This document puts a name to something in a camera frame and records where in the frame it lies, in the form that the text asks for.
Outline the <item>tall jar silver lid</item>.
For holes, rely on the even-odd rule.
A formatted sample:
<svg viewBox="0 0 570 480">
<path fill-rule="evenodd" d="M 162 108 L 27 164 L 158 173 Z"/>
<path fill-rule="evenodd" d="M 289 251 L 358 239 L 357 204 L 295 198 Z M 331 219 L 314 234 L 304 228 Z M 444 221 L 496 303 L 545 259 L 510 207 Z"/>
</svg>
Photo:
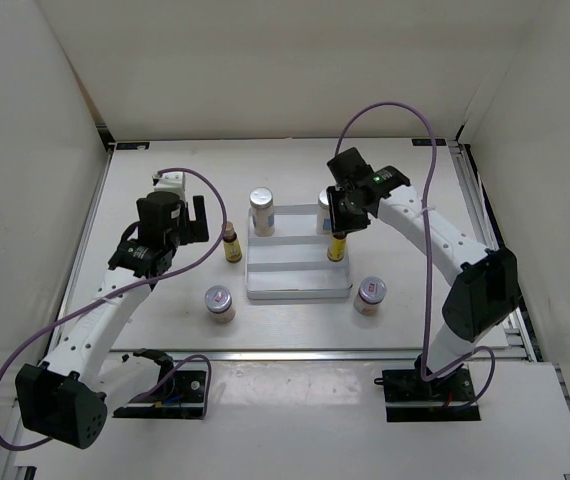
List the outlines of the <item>tall jar silver lid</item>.
<svg viewBox="0 0 570 480">
<path fill-rule="evenodd" d="M 330 207 L 325 189 L 321 190 L 318 195 L 316 232 L 319 235 L 329 235 L 332 232 Z"/>
<path fill-rule="evenodd" d="M 266 187 L 258 187 L 249 194 L 254 233 L 270 237 L 275 231 L 273 194 Z"/>
</svg>

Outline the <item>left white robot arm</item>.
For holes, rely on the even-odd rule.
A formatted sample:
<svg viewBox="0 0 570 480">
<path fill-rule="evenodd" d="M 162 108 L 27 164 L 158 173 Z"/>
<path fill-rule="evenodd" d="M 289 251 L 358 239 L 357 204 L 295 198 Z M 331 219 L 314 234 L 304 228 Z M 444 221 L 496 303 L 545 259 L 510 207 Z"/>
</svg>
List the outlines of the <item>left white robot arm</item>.
<svg viewBox="0 0 570 480">
<path fill-rule="evenodd" d="M 98 306 L 78 320 L 39 365 L 15 378 L 26 429 L 79 449 L 92 445 L 108 416 L 130 401 L 162 402 L 180 395 L 173 361 L 162 351 L 140 349 L 104 373 L 114 342 L 136 309 L 166 273 L 182 245 L 209 239 L 205 201 L 185 203 L 156 191 L 136 202 L 139 219 L 123 234 L 97 290 Z"/>
</svg>

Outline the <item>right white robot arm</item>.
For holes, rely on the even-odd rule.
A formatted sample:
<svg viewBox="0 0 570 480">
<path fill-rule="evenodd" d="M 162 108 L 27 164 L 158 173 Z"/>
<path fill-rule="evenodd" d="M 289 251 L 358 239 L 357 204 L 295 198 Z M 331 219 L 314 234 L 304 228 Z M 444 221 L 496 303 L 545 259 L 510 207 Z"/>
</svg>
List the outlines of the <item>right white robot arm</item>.
<svg viewBox="0 0 570 480">
<path fill-rule="evenodd" d="M 394 167 L 374 170 L 362 160 L 327 164 L 335 183 L 327 190 L 332 229 L 350 234 L 376 218 L 394 228 L 426 257 L 450 287 L 436 334 L 424 327 L 415 362 L 419 387 L 438 388 L 478 350 L 479 342 L 520 301 L 516 256 L 468 238 L 436 210 L 420 203 L 410 180 Z"/>
</svg>

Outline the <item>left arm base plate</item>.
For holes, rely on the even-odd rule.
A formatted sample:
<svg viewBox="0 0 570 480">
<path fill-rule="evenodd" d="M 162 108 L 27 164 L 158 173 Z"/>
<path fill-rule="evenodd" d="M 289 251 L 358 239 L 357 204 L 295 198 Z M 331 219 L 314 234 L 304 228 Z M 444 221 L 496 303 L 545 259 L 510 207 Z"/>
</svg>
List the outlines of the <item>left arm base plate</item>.
<svg viewBox="0 0 570 480">
<path fill-rule="evenodd" d="M 112 414 L 119 419 L 204 420 L 207 414 L 213 368 L 208 357 L 193 354 L 181 361 L 166 352 L 139 349 L 132 358 L 152 361 L 159 367 L 158 380 L 171 376 L 151 394 L 131 401 Z"/>
</svg>

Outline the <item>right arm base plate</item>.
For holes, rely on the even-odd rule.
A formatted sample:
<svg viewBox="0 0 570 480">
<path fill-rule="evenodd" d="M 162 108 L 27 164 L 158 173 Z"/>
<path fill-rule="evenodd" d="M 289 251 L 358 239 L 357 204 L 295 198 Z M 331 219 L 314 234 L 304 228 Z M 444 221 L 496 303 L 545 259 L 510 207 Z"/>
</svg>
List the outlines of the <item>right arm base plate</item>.
<svg viewBox="0 0 570 480">
<path fill-rule="evenodd" d="M 470 372 L 460 367 L 445 379 L 424 383 L 417 369 L 383 370 L 374 384 L 383 389 L 388 423 L 477 422 L 479 407 Z"/>
</svg>

